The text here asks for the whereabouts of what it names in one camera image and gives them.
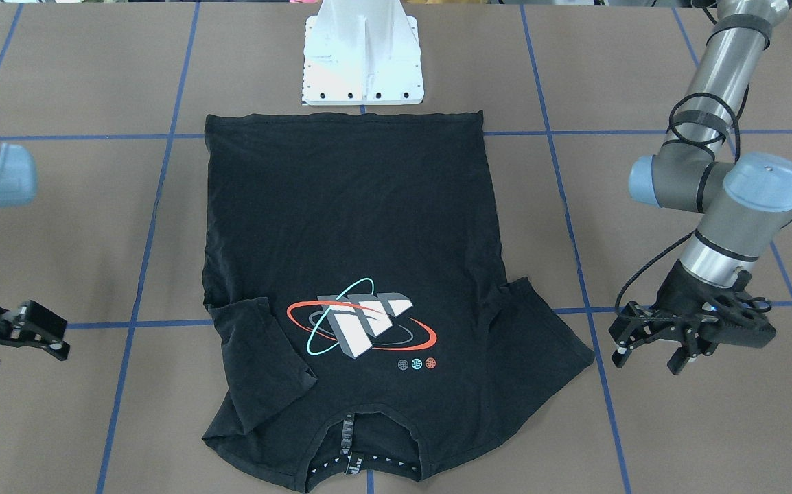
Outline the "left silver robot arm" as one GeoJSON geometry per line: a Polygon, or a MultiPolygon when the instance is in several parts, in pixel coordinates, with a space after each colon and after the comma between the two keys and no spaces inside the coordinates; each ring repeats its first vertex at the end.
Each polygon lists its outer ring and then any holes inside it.
{"type": "Polygon", "coordinates": [[[681,249],[642,307],[616,297],[609,335],[612,362],[622,368],[643,345],[677,348],[668,369],[710,356],[721,345],[761,348],[776,335],[771,301],[748,293],[764,250],[792,224],[792,161],[741,149],[741,116],[751,78],[773,29],[792,1],[717,1],[714,25],[686,94],[670,110],[656,154],[629,172],[629,194],[643,204],[699,213],[700,222],[666,253],[681,249]]]}

